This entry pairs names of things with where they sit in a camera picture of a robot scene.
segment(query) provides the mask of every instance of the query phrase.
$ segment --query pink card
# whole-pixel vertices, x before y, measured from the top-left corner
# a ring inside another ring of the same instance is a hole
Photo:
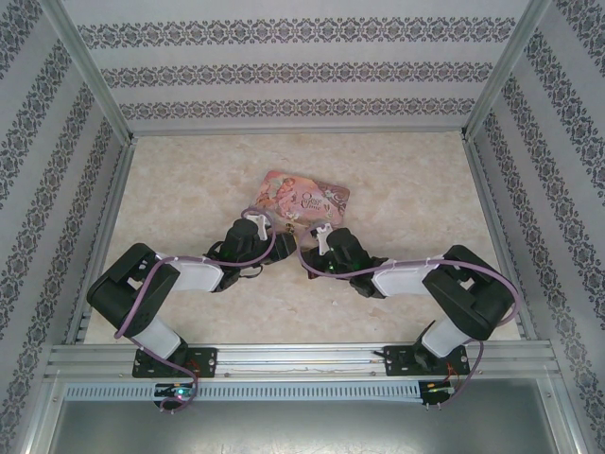
[[[290,224],[297,234],[321,221],[342,224],[349,189],[271,170],[254,205],[267,210],[275,221]]]

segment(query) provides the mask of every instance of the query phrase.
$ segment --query enclosure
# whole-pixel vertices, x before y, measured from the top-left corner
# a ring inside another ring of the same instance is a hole
[[[1,1],[0,452],[605,452],[601,0]],[[518,288],[456,403],[375,354],[433,298],[289,257],[168,295],[216,355],[157,411],[86,292],[137,242],[205,254],[269,170],[347,187],[372,255],[464,244]]]

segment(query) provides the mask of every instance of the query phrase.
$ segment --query patterned wallpaper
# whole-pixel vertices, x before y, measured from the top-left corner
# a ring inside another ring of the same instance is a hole
[[[527,0],[64,0],[135,132],[459,128]]]
[[[62,343],[122,147],[35,0],[0,3],[0,453]]]
[[[475,138],[532,322],[553,341],[589,452],[605,452],[601,4],[549,7]]]

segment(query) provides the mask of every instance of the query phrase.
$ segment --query gray floor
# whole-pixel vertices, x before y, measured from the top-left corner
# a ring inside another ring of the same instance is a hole
[[[552,453],[526,381],[476,381],[442,411],[393,403],[202,403],[174,416],[150,403],[66,403],[55,454]]]

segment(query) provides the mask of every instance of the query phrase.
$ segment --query beige floor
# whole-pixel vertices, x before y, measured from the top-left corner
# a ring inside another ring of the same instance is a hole
[[[349,187],[345,225],[370,254],[425,258],[459,243],[496,266],[454,132],[143,138],[107,263],[138,241],[205,253],[271,169]],[[428,296],[365,299],[346,282],[308,281],[294,256],[223,293],[172,292],[160,313],[187,341],[220,343],[414,341],[443,316]],[[94,313],[86,342],[115,342],[113,331]],[[492,339],[519,334],[509,323]]]

